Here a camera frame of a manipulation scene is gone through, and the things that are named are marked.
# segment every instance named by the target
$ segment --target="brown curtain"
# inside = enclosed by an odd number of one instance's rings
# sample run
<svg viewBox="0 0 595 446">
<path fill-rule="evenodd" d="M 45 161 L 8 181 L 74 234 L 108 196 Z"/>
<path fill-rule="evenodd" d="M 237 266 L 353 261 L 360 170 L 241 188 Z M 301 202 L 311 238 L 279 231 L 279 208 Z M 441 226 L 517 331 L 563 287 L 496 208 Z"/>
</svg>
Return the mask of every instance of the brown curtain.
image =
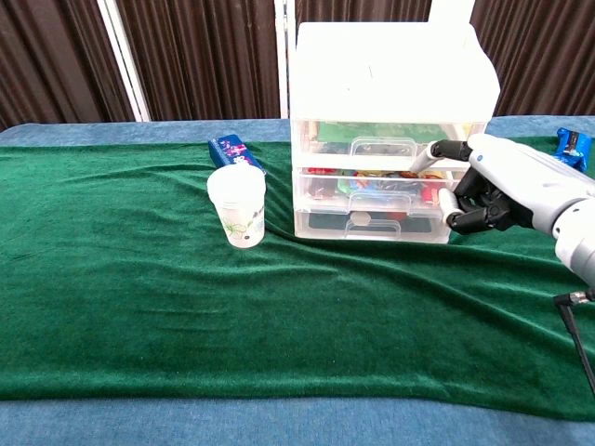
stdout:
<svg viewBox="0 0 595 446">
<path fill-rule="evenodd" d="M 119 0 L 153 120 L 279 117 L 272 0 Z"/>
<path fill-rule="evenodd" d="M 296 0 L 296 22 L 427 21 L 430 7 L 431 0 Z"/>
<path fill-rule="evenodd" d="M 496 114 L 595 114 L 595 0 L 476 0 Z"/>
<path fill-rule="evenodd" d="M 3 0 L 0 31 L 0 130 L 134 120 L 96 0 Z"/>
</svg>

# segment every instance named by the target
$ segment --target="green paper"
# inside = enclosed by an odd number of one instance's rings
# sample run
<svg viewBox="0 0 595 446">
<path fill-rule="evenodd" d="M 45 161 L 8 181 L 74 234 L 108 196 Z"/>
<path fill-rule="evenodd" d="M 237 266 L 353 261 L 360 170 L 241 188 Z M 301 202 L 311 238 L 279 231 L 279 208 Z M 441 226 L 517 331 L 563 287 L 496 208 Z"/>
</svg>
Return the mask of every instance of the green paper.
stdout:
<svg viewBox="0 0 595 446">
<path fill-rule="evenodd" d="M 299 240 L 289 144 L 250 150 L 267 234 L 238 250 L 206 144 L 0 148 L 0 398 L 416 397 L 595 420 L 551 303 L 585 284 L 550 237 Z M 575 315 L 593 357 L 595 306 Z"/>
<path fill-rule="evenodd" d="M 412 138 L 417 143 L 447 138 L 437 124 L 329 123 L 321 121 L 318 137 L 321 142 L 349 143 L 356 138 Z"/>
</svg>

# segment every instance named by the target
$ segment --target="white robotic arm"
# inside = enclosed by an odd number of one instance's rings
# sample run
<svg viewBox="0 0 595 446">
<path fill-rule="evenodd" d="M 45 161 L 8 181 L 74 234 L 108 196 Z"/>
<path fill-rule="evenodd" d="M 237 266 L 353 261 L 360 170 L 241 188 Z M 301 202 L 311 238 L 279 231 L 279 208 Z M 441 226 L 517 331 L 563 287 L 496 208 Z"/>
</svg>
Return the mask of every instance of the white robotic arm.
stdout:
<svg viewBox="0 0 595 446">
<path fill-rule="evenodd" d="M 490 135 L 429 144 L 412 171 L 440 158 L 469 161 L 451 192 L 441 190 L 444 221 L 466 234 L 520 225 L 556 239 L 556 256 L 595 287 L 595 181 L 552 156 Z"/>
</svg>

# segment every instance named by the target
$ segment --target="white paper cup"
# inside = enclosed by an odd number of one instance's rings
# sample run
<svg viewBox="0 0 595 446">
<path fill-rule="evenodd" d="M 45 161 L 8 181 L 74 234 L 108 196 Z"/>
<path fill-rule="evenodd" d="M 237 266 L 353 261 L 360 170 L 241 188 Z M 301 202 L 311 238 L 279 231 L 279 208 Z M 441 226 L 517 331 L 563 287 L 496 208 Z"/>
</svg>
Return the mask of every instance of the white paper cup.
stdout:
<svg viewBox="0 0 595 446">
<path fill-rule="evenodd" d="M 211 174 L 206 190 L 227 240 L 236 248 L 256 246 L 264 237 L 264 173 L 250 164 L 225 165 Z"/>
</svg>

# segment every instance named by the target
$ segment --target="blue box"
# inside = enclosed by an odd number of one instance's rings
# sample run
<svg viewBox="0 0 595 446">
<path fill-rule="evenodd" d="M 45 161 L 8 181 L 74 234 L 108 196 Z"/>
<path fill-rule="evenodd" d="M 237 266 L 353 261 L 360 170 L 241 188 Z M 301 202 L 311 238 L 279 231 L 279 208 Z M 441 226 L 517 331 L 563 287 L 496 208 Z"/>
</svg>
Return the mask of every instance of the blue box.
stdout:
<svg viewBox="0 0 595 446">
<path fill-rule="evenodd" d="M 560 127 L 558 129 L 558 149 L 554 153 L 554 157 L 579 172 L 585 173 L 592 142 L 592 139 L 584 133 Z"/>
<path fill-rule="evenodd" d="M 267 173 L 237 135 L 211 139 L 208 141 L 208 152 L 216 168 L 228 164 L 248 163 L 258 167 L 264 174 Z"/>
</svg>

